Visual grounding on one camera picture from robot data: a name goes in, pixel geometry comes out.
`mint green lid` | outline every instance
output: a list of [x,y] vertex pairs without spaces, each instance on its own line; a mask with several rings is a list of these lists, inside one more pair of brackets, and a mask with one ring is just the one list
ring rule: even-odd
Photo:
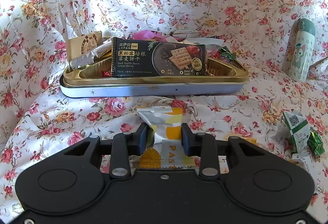
[[305,31],[315,36],[315,26],[314,23],[308,19],[300,19],[298,21],[298,30]]

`green and white packet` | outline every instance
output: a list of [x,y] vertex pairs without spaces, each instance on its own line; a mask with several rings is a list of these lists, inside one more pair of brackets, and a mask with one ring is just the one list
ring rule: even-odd
[[301,153],[307,147],[311,125],[308,123],[306,117],[288,111],[283,111],[283,116],[291,134],[294,151]]

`green foil candy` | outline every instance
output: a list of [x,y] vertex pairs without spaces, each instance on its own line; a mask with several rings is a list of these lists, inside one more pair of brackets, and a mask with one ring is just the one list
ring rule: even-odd
[[315,156],[325,153],[321,137],[315,130],[311,129],[310,137],[307,143]]
[[236,59],[236,54],[231,53],[227,47],[220,47],[219,52],[220,52],[221,57],[223,57],[223,58],[228,58],[229,60]]

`floral bedsheet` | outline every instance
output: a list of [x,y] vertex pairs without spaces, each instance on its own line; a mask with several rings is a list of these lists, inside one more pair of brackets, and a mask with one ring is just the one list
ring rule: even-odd
[[[328,149],[327,0],[0,0],[0,218],[22,212],[15,180],[32,164],[90,133],[133,131],[138,106],[181,107],[193,131],[253,137],[290,160],[283,110],[305,115]],[[307,83],[285,74],[299,18],[314,22],[316,47]],[[59,88],[69,38],[139,30],[218,35],[248,69],[250,83],[227,96],[71,99]],[[108,172],[109,157],[101,170]],[[318,184],[309,212],[328,219],[327,152],[312,160]],[[137,160],[131,160],[132,168]]]

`water bottle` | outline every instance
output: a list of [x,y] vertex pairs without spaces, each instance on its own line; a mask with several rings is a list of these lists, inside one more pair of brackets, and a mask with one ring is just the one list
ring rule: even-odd
[[296,35],[296,45],[293,53],[289,77],[297,82],[305,82],[311,63],[315,40],[315,26],[308,19],[300,19]]

